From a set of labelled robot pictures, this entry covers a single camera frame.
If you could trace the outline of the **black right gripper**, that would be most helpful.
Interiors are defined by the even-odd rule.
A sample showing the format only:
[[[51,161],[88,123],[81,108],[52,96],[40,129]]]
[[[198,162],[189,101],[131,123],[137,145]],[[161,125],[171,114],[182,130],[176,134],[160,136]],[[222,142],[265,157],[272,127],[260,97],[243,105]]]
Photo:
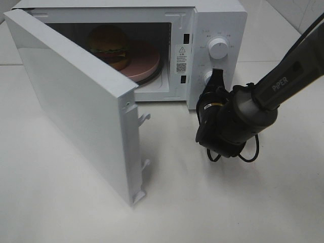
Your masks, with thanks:
[[[220,108],[228,101],[228,91],[225,89],[223,79],[223,69],[213,68],[212,75],[203,92],[200,94],[197,105],[196,114],[199,125],[203,124],[206,112],[210,108]]]

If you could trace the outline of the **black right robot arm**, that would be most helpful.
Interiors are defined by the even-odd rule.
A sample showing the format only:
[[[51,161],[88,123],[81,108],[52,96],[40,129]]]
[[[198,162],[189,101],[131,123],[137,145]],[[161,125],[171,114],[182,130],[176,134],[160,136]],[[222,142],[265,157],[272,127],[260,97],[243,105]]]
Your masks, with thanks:
[[[279,64],[258,83],[225,89],[214,69],[196,104],[195,140],[211,162],[239,157],[247,163],[260,151],[258,134],[274,124],[278,107],[323,76],[323,15],[298,38]]]

